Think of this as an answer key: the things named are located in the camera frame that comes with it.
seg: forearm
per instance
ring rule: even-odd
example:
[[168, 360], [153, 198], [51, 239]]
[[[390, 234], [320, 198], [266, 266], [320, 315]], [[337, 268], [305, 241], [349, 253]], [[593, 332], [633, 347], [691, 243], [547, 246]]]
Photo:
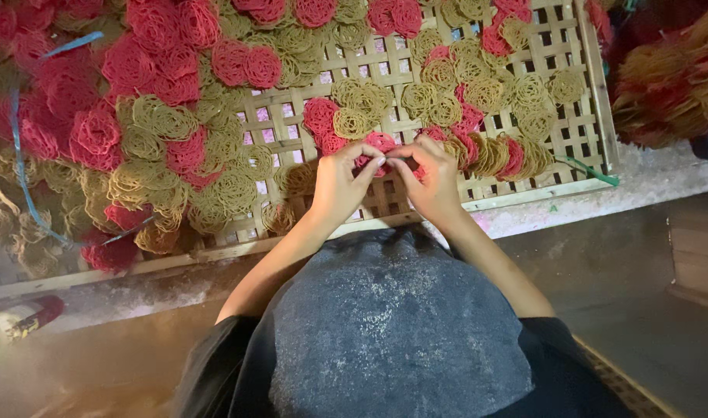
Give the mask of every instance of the forearm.
[[261, 316], [284, 283], [305, 265], [335, 228], [308, 212], [256, 266], [240, 280], [220, 309], [217, 322], [233, 315]]
[[435, 224], [453, 252], [482, 271], [519, 318], [555, 316], [550, 302], [464, 210]]

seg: person's right hand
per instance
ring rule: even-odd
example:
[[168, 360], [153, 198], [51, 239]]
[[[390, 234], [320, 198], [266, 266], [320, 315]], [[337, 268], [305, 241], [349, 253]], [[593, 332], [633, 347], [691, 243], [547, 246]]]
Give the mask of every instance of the person's right hand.
[[[440, 224], [465, 214], [457, 193], [457, 161], [427, 135], [419, 135], [413, 144], [386, 154], [387, 164], [403, 179], [406, 193], [416, 210], [438, 228]], [[416, 180], [405, 161], [412, 157], [424, 169], [422, 181]]]

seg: bamboo drying rack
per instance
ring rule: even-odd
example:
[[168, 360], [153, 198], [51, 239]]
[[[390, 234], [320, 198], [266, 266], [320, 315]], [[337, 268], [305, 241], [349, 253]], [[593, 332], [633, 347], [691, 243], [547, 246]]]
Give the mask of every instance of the bamboo drying rack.
[[[617, 165], [616, 135], [609, 97], [595, 29], [583, 11], [582, 0], [534, 0], [532, 9], [534, 13], [529, 47], [511, 55], [511, 68], [515, 75], [519, 77], [535, 71], [547, 80], [555, 69], [571, 68], [583, 74], [587, 84], [581, 100], [558, 107], [558, 121], [544, 146], [556, 156], [572, 156], [597, 170], [614, 173]], [[476, 36], [476, 32], [491, 24], [491, 15], [487, 13], [481, 22], [451, 29], [443, 20], [438, 7], [424, 7], [423, 11], [422, 27], [436, 27], [446, 45], [452, 43], [453, 39]], [[396, 142], [409, 144], [422, 123], [408, 118], [408, 113], [400, 105], [400, 98], [405, 85], [420, 82], [419, 70], [420, 67], [410, 61], [407, 41], [399, 36], [371, 36], [360, 51], [342, 51], [331, 41], [325, 45], [321, 77], [311, 86], [249, 91], [243, 101], [243, 109], [239, 109], [239, 117], [245, 121], [245, 144], [269, 147], [275, 154], [274, 171], [281, 165], [303, 161], [315, 166], [318, 158], [315, 144], [310, 134], [302, 128], [304, 102], [329, 95], [331, 82], [349, 74], [371, 77], [378, 85], [392, 88], [395, 96], [393, 106], [376, 130], [391, 134]], [[480, 132], [483, 137], [495, 138], [500, 132], [509, 135], [518, 133], [516, 119], [508, 108], [487, 115], [484, 124], [485, 131]], [[609, 187], [595, 178], [585, 179], [571, 166], [557, 162], [549, 166], [541, 176], [521, 182], [498, 182], [495, 178], [476, 178], [459, 173], [457, 185], [462, 206], [468, 211]], [[108, 280], [126, 274], [142, 274], [267, 252], [281, 237], [270, 236], [264, 229], [261, 209], [267, 202], [284, 199], [286, 196], [278, 190], [273, 173], [265, 182], [258, 182], [258, 186], [261, 193], [251, 214], [234, 219], [224, 232], [198, 242], [198, 246], [189, 254], [156, 258], [154, 254], [143, 253], [129, 271], [120, 274], [91, 270], [80, 257], [71, 257], [71, 260], [62, 260], [61, 276], [0, 285], [0, 299]], [[294, 197], [288, 201], [299, 219], [310, 207], [312, 195]], [[400, 179], [392, 173], [373, 181], [359, 211], [342, 224], [331, 238], [352, 231], [421, 221], [421, 216], [410, 208]], [[26, 275], [15, 262], [8, 265], [7, 269], [18, 271], [18, 279], [26, 280]]]

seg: floor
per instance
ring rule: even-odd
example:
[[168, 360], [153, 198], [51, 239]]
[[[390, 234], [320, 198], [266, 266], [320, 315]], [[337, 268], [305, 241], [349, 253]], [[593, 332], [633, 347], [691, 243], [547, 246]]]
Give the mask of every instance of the floor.
[[[674, 279], [667, 213], [676, 204], [708, 204], [708, 194], [498, 243], [577, 336], [675, 408], [708, 416], [708, 310], [664, 293]], [[44, 404], [41, 416], [165, 416], [188, 351], [243, 273], [237, 267], [142, 283], [204, 286], [208, 303], [23, 340], [0, 359], [0, 416]]]

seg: person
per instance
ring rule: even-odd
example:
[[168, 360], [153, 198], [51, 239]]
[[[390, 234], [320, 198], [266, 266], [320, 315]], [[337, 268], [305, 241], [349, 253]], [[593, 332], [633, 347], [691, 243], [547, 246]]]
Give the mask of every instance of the person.
[[[354, 176], [362, 155], [372, 159]], [[449, 250], [413, 228], [327, 242], [383, 164]], [[175, 415], [629, 416], [549, 301], [462, 208], [456, 175], [425, 135], [387, 156], [360, 142], [321, 158], [310, 210], [193, 350]]]

